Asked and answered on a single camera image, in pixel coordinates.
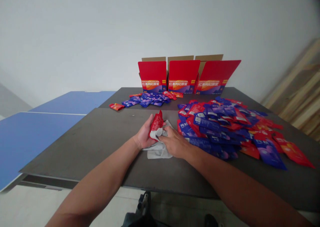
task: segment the left hand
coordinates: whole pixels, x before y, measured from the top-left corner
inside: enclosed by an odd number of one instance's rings
[[[150,147],[156,142],[155,140],[149,138],[149,131],[150,131],[150,125],[152,123],[152,120],[153,120],[153,114],[150,115],[150,117],[143,124],[139,132],[135,136],[133,136],[133,139],[140,150]]]

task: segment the open cardboard box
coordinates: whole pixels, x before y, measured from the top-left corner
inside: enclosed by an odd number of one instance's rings
[[[196,56],[201,60],[195,94],[221,94],[241,60],[222,61],[222,54]]]
[[[138,62],[144,92],[221,94],[241,60],[222,61],[223,54],[142,58]]]
[[[142,58],[138,66],[143,92],[162,93],[167,90],[166,57]]]
[[[194,56],[168,57],[168,91],[193,93],[200,60]]]

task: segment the cardboard box flap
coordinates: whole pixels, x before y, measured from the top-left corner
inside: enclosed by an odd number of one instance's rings
[[[199,70],[200,60],[171,61],[169,79],[185,80],[196,79]]]
[[[180,61],[180,60],[193,60],[194,56],[177,56],[177,57],[168,57],[168,72],[170,71],[170,61]]]
[[[139,75],[141,80],[166,79],[167,62],[166,61],[149,61],[138,62]]]
[[[214,54],[214,55],[200,55],[196,56],[195,60],[202,61],[219,61],[222,60],[223,54]]]
[[[166,57],[142,58],[142,62],[166,61]]]
[[[215,54],[215,55],[200,55],[196,56],[196,60],[200,60],[200,66],[199,66],[199,76],[202,74],[204,65],[206,61],[220,61],[223,58],[223,54]]]
[[[208,61],[199,80],[228,80],[241,60]]]

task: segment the pile of sachets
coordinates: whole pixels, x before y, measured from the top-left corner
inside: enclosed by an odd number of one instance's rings
[[[279,153],[294,162],[314,166],[292,142],[272,128],[282,129],[266,113],[248,110],[242,102],[216,97],[209,102],[178,104],[178,132],[192,145],[223,160],[238,158],[240,151],[273,167],[285,167]]]
[[[130,99],[123,101],[122,104],[112,103],[109,107],[119,111],[124,107],[131,107],[136,104],[140,104],[142,107],[148,107],[149,104],[161,106],[164,102],[171,102],[171,99],[176,100],[177,97],[183,97],[183,93],[168,91],[164,91],[163,93],[139,93],[129,95]]]

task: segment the floor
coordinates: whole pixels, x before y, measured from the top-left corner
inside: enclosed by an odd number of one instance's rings
[[[44,226],[70,190],[49,190],[16,186],[0,193],[1,226]],[[135,212],[144,191],[120,188],[106,209],[91,224],[94,227],[120,227],[127,212]],[[155,219],[175,226],[203,226],[204,216],[212,214],[221,226],[247,226],[217,200],[152,193],[151,212]],[[301,212],[316,226],[319,213]]]

